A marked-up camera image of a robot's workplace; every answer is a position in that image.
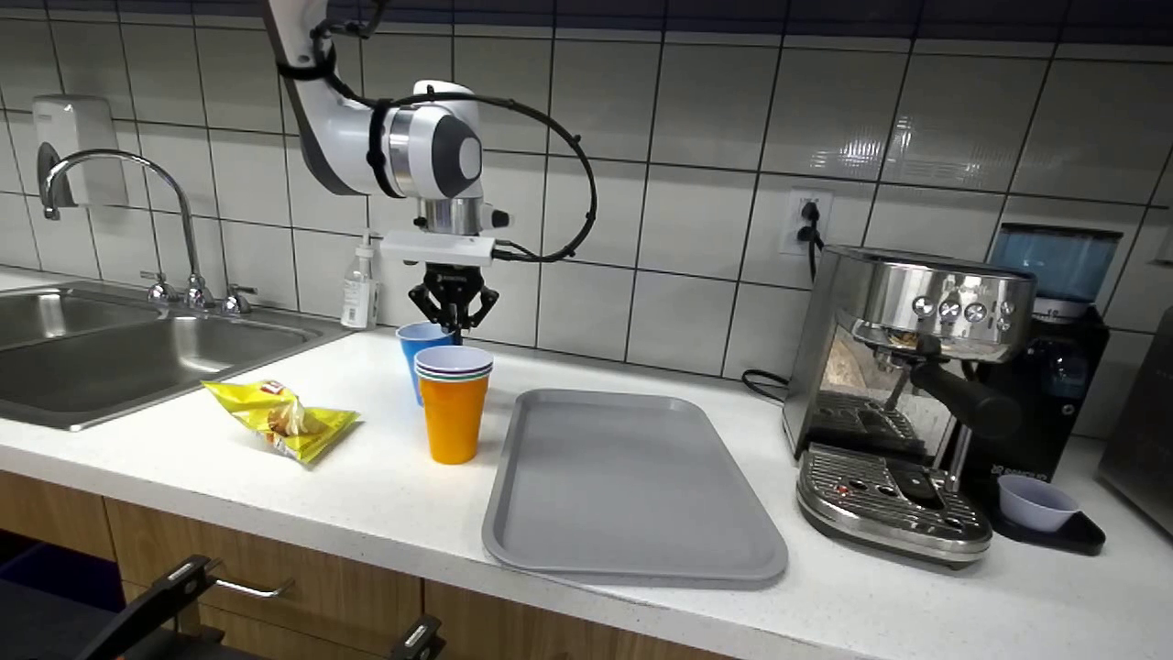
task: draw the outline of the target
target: wooden cabinet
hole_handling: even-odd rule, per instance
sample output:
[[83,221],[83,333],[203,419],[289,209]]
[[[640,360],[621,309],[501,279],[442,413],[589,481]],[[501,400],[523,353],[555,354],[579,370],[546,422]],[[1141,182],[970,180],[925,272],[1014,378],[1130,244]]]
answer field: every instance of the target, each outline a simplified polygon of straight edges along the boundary
[[0,474],[0,528],[115,561],[104,499]]
[[385,657],[423,612],[423,580],[123,502],[107,502],[107,517],[128,592],[192,554],[219,561],[222,580],[283,590],[250,596],[215,586],[203,596],[203,620],[227,620],[227,640],[259,657]]
[[710,651],[509,603],[500,596],[424,586],[448,660],[710,660]]

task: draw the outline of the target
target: soap dispenser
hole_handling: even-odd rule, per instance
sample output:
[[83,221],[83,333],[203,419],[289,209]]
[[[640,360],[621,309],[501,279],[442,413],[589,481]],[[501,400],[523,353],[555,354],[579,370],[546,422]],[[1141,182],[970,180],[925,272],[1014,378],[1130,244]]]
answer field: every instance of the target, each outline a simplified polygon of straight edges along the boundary
[[357,244],[350,266],[344,273],[339,327],[366,331],[377,322],[377,279],[374,279],[374,233]]

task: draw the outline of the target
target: kitchen counter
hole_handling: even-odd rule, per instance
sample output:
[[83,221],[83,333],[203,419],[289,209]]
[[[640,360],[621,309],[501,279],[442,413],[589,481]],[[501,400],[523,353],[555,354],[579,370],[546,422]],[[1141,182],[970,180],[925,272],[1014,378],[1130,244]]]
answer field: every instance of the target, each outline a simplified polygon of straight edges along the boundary
[[[782,408],[726,380],[501,353],[482,444],[468,464],[424,454],[423,409],[391,333],[350,333],[241,378],[280,378],[363,425],[300,468],[186,391],[88,431],[0,422],[0,468],[153,506],[250,534],[337,554],[463,590],[671,639],[726,657],[1170,657],[1170,543],[1092,481],[1073,446],[1059,485],[1108,532],[1098,556],[992,539],[981,563],[944,570],[815,532],[796,510]],[[662,391],[708,409],[788,543],[768,590],[597,586],[512,570],[481,543],[481,521],[528,388]]]

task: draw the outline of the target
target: chip bag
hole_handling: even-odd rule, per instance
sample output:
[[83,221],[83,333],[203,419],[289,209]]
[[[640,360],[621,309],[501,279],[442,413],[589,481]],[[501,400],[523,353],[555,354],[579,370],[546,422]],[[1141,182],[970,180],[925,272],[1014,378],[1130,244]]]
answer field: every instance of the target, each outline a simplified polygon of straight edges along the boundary
[[231,419],[300,464],[315,464],[358,425],[357,409],[300,408],[300,394],[280,380],[205,380],[205,388]]

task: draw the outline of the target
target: gray plastic tray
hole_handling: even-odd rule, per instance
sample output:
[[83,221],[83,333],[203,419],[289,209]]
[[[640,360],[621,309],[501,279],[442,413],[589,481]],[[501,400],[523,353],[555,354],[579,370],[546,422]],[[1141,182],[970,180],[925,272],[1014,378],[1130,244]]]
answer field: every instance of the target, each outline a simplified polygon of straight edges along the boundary
[[700,408],[535,388],[482,517],[490,556],[601,584],[768,586],[784,539]]

